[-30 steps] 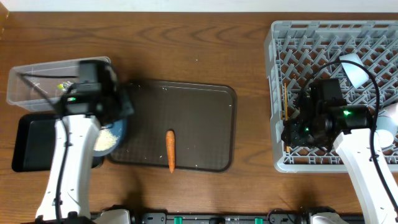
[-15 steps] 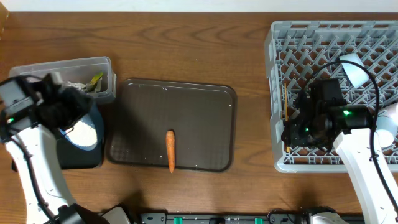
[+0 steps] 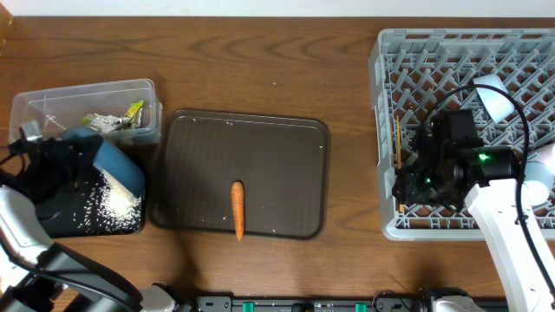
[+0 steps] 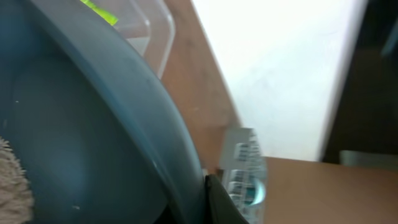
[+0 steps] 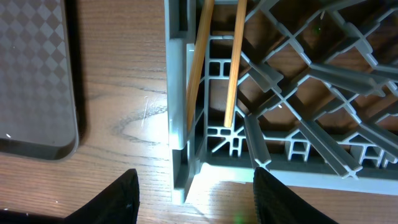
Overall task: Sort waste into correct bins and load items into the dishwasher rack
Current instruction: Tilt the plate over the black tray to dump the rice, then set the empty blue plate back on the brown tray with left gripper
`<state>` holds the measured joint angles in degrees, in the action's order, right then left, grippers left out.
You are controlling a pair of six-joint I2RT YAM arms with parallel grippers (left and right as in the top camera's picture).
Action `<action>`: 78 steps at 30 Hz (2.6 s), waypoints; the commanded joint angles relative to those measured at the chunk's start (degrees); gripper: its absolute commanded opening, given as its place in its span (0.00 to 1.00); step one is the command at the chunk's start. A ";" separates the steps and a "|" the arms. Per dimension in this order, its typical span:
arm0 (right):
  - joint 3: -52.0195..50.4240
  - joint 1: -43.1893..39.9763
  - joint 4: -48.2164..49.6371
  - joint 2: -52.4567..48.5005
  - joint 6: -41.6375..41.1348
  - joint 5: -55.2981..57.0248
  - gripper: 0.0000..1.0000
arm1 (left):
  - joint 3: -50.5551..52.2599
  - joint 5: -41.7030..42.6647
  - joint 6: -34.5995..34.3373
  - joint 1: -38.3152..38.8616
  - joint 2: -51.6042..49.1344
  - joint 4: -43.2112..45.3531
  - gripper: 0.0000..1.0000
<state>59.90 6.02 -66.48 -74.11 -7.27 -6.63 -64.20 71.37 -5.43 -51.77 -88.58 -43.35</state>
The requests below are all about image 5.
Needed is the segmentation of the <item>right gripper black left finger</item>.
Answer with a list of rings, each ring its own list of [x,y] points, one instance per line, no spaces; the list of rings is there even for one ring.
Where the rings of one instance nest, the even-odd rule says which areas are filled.
[[[139,211],[137,171],[129,169],[65,218],[1,210],[1,223],[135,223]]]

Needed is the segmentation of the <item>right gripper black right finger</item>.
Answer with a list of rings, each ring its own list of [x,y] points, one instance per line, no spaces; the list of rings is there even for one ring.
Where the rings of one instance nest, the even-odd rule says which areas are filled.
[[[258,223],[334,223],[262,167],[254,170],[254,204]]]

